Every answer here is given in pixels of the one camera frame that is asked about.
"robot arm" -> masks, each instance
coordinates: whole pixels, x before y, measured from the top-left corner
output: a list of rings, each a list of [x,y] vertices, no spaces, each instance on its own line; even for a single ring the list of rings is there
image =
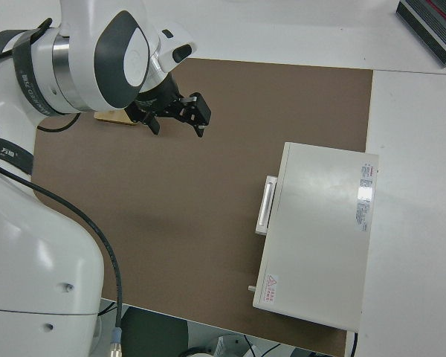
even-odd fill
[[[101,296],[92,237],[5,174],[36,189],[41,120],[125,108],[154,133],[164,116],[201,136],[210,119],[201,95],[183,98],[170,74],[195,51],[183,29],[156,31],[140,0],[62,0],[61,9],[58,28],[0,33],[0,356],[87,356]]]

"cable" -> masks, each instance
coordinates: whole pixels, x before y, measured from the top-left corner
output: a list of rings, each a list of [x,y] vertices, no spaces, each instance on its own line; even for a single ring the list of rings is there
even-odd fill
[[[101,316],[101,315],[107,314],[109,311],[113,310],[111,308],[113,307],[114,304],[115,304],[115,302],[112,301],[103,311],[99,312],[97,314],[97,316]]]
[[[79,208],[72,205],[70,202],[66,201],[65,199],[59,197],[58,195],[52,193],[51,191],[46,190],[45,188],[43,188],[37,184],[34,184],[34,183],[29,182],[17,175],[14,175],[1,167],[0,167],[0,173],[3,176],[6,176],[9,179],[12,179],[20,184],[23,184],[24,186],[29,187],[32,190],[40,192],[43,195],[49,197],[50,199],[53,199],[54,201],[67,207],[69,210],[73,211],[80,218],[82,218],[89,225],[89,227],[91,227],[92,230],[98,235],[98,237],[100,238],[101,242],[103,243],[104,247],[107,250],[109,258],[111,259],[111,262],[112,262],[112,268],[114,269],[114,274],[115,274],[115,278],[116,278],[116,290],[117,290],[117,308],[116,308],[117,312],[116,312],[115,326],[117,328],[120,328],[120,322],[122,320],[122,280],[120,277],[119,264],[117,263],[117,258],[114,254],[114,250],[112,249],[111,244],[107,240],[104,233],[99,229],[99,227],[97,227],[97,225],[84,212],[82,212]]]
[[[358,341],[358,334],[355,333],[354,344],[352,346],[352,353],[350,353],[350,357],[355,357],[355,351],[357,350],[357,341]]]
[[[252,346],[251,343],[249,342],[248,337],[246,337],[246,335],[243,335],[243,336],[245,337],[246,343],[247,343],[248,346],[250,347],[250,350],[251,350],[251,353],[253,354],[253,357],[256,357],[256,355],[254,354],[254,351],[253,351],[253,346]],[[261,357],[266,356],[270,351],[274,350],[275,348],[278,348],[280,345],[281,345],[281,344],[277,344],[276,346],[271,347],[269,350],[267,350],[266,352],[264,352],[264,353],[261,355]]]
[[[114,306],[112,309],[106,310],[106,311],[103,312],[103,313],[100,312],[99,314],[97,314],[97,316],[105,315],[105,314],[107,314],[108,312],[111,312],[111,311],[116,310],[116,309],[117,309],[117,306]]]
[[[270,348],[269,350],[267,350],[266,352],[264,352],[261,357],[266,356],[270,351],[274,350],[275,348],[279,347],[281,344],[277,344],[276,346]]]
[[[243,335],[243,336],[245,337],[246,343],[250,347],[250,350],[251,350],[251,353],[253,354],[253,357],[256,357],[256,355],[254,354],[254,351],[253,351],[253,346],[251,346],[251,343],[248,341],[248,337],[246,337],[246,335]]]
[[[71,128],[74,123],[77,122],[77,120],[80,118],[81,113],[77,113],[73,120],[70,121],[69,123],[67,123],[66,125],[62,126],[61,128],[58,129],[49,129],[49,128],[45,128],[43,126],[38,125],[38,130],[41,130],[42,132],[64,132],[65,130]]]
[[[45,32],[50,28],[51,23],[53,22],[53,19],[48,17],[44,22],[42,22],[37,28],[39,28],[39,31],[34,33],[30,38],[30,44],[33,44],[39,39],[41,36],[45,34]],[[9,57],[13,54],[13,49],[10,49],[5,52],[0,53],[0,60],[6,57]]]

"white box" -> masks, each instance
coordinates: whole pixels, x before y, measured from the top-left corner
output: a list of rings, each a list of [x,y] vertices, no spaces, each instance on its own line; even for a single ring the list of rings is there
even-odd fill
[[[253,306],[358,332],[378,157],[286,143]]]

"brown mat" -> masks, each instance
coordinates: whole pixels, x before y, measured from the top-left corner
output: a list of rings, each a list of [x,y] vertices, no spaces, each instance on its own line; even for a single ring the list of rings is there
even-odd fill
[[[154,136],[84,115],[38,134],[33,180],[106,232],[126,303],[342,356],[344,331],[252,307],[264,245],[254,228],[285,141],[365,150],[372,72],[191,59],[174,77],[213,112],[202,139],[175,120]],[[105,261],[103,296],[114,299]]]

